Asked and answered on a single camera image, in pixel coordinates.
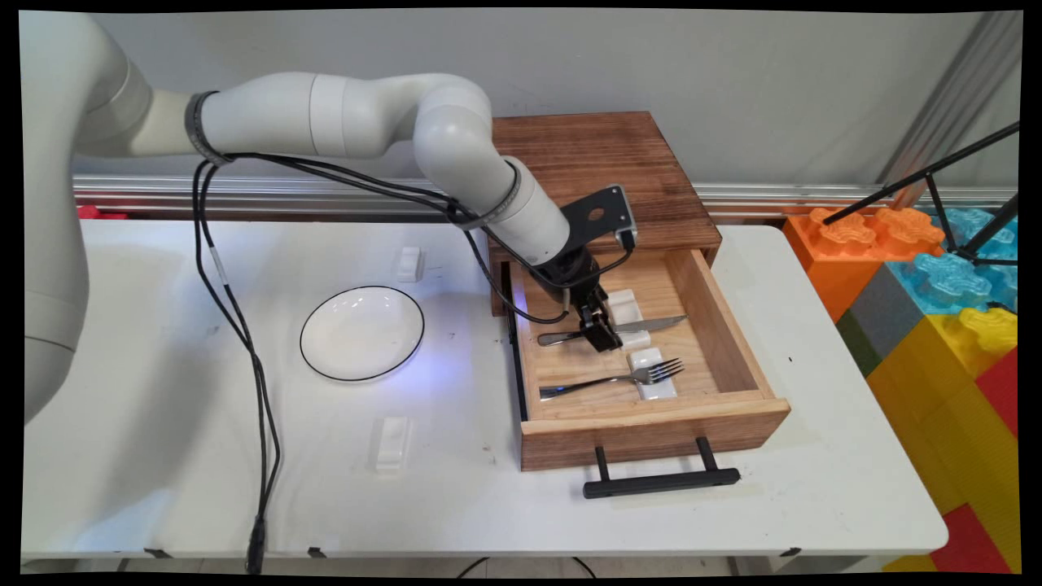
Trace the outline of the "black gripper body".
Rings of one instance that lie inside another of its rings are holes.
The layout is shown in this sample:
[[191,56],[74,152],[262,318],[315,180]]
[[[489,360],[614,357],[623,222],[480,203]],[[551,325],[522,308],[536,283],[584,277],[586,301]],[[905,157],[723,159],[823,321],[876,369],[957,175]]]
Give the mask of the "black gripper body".
[[600,268],[596,257],[587,247],[578,247],[537,265],[534,278],[557,304],[565,304],[565,293],[568,292],[569,304],[600,308],[604,301],[604,289],[598,274]]

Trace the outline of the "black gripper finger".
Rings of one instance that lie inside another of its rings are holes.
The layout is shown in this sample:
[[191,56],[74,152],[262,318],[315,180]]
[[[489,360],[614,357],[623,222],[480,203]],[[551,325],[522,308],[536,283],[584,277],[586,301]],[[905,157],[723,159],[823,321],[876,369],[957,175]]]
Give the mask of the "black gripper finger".
[[609,295],[602,286],[598,285],[593,293],[593,348],[595,350],[616,350],[623,342],[615,331],[613,316],[609,307]]
[[615,331],[611,315],[603,303],[591,303],[580,307],[580,333],[584,340],[596,352],[615,350]]

